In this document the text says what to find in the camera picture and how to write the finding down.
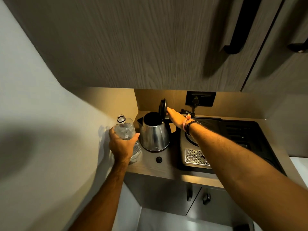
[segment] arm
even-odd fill
[[[182,128],[185,117],[167,111]],[[191,124],[189,133],[230,196],[263,230],[308,230],[307,190],[256,154],[199,124]]]
[[[115,163],[98,193],[75,220],[69,231],[110,231],[112,229],[124,175],[133,154],[134,144],[140,134],[137,133],[130,140],[122,140],[111,128],[109,135],[109,148],[114,155]]]

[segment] countertop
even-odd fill
[[[147,111],[139,111],[135,119],[135,127],[138,132],[139,126],[137,119],[143,117],[147,114]],[[221,118],[225,120],[243,120],[243,121],[255,121],[259,124],[262,129],[265,137],[267,138],[268,143],[270,144],[272,150],[274,151],[278,161],[280,162],[283,170],[286,175],[295,183],[306,188],[306,185],[296,170],[294,164],[292,163],[287,152],[279,146],[271,130],[266,124],[266,120],[263,119],[248,119],[248,118],[230,118],[230,117],[213,117],[213,116],[201,116],[200,117],[212,117],[212,118]],[[171,130],[175,131],[175,126],[171,126]],[[142,148],[142,155],[136,163],[130,164],[127,171],[132,173],[139,173],[144,175],[162,177],[172,180],[181,180],[185,182],[224,188],[219,179],[215,174],[205,173],[205,172],[196,172],[196,171],[182,171],[178,169],[177,162],[180,157],[179,144],[176,139],[176,133],[171,134],[171,142],[169,146],[162,152],[153,153]],[[156,162],[156,157],[162,157],[163,161],[161,163]]]

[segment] stainless steel kettle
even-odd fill
[[[161,100],[158,112],[147,113],[139,118],[139,142],[148,151],[162,151],[170,143],[171,123],[167,114],[167,101]]]

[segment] metal grate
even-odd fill
[[[202,151],[185,149],[185,163],[210,166]]]

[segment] hand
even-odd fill
[[[175,124],[176,127],[182,129],[183,121],[186,120],[186,117],[184,117],[182,114],[176,112],[174,109],[171,109],[169,107],[167,107],[167,113],[169,114],[172,123]]]
[[[138,140],[139,133],[136,133],[130,140],[122,140],[113,130],[109,130],[110,142],[109,148],[114,155],[115,163],[129,163],[133,155],[134,145]]]

